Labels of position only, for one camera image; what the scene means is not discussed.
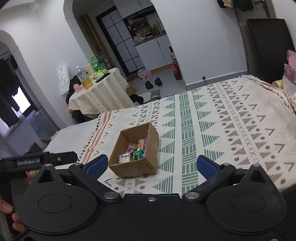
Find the person's left hand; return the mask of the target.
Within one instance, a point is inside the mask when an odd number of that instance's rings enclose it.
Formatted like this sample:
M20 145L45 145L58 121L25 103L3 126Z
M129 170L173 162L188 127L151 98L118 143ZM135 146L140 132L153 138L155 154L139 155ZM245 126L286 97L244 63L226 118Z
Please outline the person's left hand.
M10 205L8 202L5 202L4 200L0 199L0 212L4 214L11 214L11 218L13 220L12 226L14 230L20 233L25 232L25 228L19 218L19 215L17 213L13 213L13 206Z

